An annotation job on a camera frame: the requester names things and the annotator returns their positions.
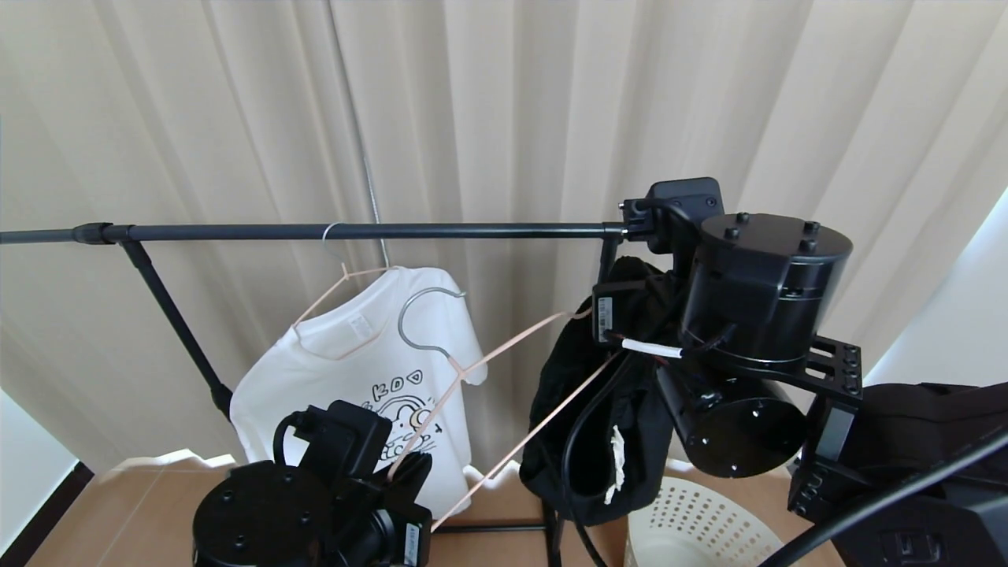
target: white wall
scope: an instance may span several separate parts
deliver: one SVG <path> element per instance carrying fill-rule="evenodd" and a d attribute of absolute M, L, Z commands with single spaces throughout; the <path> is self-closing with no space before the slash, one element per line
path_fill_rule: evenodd
<path fill-rule="evenodd" d="M 866 383 L 1008 379 L 1008 191 Z"/>
<path fill-rule="evenodd" d="M 0 553 L 76 464 L 70 451 L 0 391 Z"/>

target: clothing rack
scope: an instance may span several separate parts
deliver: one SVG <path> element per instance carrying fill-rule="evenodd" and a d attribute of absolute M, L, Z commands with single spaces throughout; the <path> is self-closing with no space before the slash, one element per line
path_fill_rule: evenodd
<path fill-rule="evenodd" d="M 175 306 L 154 263 L 143 246 L 144 241 L 187 240 L 378 240 L 378 239 L 602 239 L 599 258 L 601 281 L 616 260 L 616 248 L 627 231 L 623 223 L 431 223 L 431 224 L 206 224 L 206 225 L 117 225 L 88 223 L 74 228 L 0 232 L 0 244 L 35 244 L 75 242 L 88 245 L 118 244 L 125 250 L 171 328 L 178 336 L 204 381 L 210 387 L 214 405 L 230 421 L 231 389 L 221 382 L 188 324 Z M 547 564 L 560 567 L 559 544 L 563 520 L 542 502 L 541 524 L 503 524 L 455 526 L 435 534 L 475 532 L 542 531 L 545 535 Z"/>

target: black baseboard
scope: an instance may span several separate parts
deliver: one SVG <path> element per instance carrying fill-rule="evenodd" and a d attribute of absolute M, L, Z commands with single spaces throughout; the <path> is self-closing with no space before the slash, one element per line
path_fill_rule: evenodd
<path fill-rule="evenodd" d="M 24 567 L 27 565 L 28 560 L 35 554 L 35 551 L 48 537 L 49 532 L 55 528 L 59 519 L 94 476 L 95 473 L 84 466 L 84 463 L 77 463 L 74 470 L 52 491 L 42 507 L 38 508 L 38 512 L 24 527 L 17 539 L 10 544 L 3 557 L 0 557 L 0 567 Z"/>

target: robotic arm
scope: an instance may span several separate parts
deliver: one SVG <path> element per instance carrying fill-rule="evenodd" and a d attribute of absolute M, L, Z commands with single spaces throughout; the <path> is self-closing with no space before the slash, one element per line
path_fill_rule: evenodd
<path fill-rule="evenodd" d="M 695 466 L 751 476 L 800 450 L 787 507 L 829 529 L 851 566 L 1008 566 L 1004 442 L 988 443 L 986 459 L 951 476 L 930 473 L 935 480 L 908 497 L 883 492 L 1008 423 L 1008 384 L 863 388 L 860 349 L 816 334 L 853 249 L 835 230 L 725 215 L 710 178 L 655 184 L 620 208 L 624 238 L 672 253 L 675 265 L 646 280 L 595 287 L 596 340 L 641 349 L 627 338 L 671 321 L 643 348 L 688 353 L 658 366 L 655 380 Z M 683 294 L 684 303 L 673 299 Z M 643 316 L 620 309 L 630 295 L 645 298 Z M 781 384 L 814 394 L 807 415 Z M 281 441 L 288 427 L 309 442 L 300 464 L 286 465 L 274 443 L 278 462 L 233 470 L 197 511 L 194 565 L 425 565 L 430 513 L 414 500 L 430 456 L 410 455 L 387 481 L 387 470 L 374 469 L 390 422 L 345 402 L 290 416 L 277 431 Z M 873 501 L 889 505 L 845 524 L 875 509 Z M 766 565 L 796 558 L 782 550 Z"/>

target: printed graphic on shirt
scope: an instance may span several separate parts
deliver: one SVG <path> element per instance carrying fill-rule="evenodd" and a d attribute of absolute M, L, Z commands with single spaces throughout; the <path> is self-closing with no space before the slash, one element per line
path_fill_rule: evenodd
<path fill-rule="evenodd" d="M 420 429 L 423 420 L 427 419 L 433 410 L 433 398 L 421 400 L 410 393 L 399 393 L 406 384 L 419 385 L 423 381 L 423 372 L 413 370 L 405 377 L 396 376 L 387 383 L 377 383 L 371 386 L 371 400 L 361 404 L 365 410 L 371 410 L 392 422 L 392 433 L 388 436 L 385 448 L 382 449 L 382 461 L 392 460 L 402 454 L 403 448 Z M 430 452 L 437 444 L 433 436 L 444 429 L 436 421 L 430 424 L 420 440 L 413 445 L 416 452 Z"/>

